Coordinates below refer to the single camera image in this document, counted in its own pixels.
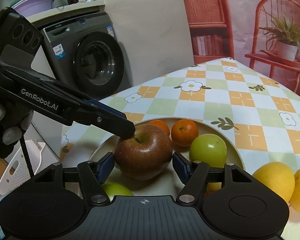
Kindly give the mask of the gloved hand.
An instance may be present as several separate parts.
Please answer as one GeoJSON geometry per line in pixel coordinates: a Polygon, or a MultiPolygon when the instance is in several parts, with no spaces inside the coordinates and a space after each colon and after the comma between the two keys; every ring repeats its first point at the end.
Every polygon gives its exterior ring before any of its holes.
{"type": "Polygon", "coordinates": [[[25,134],[33,118],[33,110],[17,102],[0,103],[0,158],[7,158],[25,134]]]}

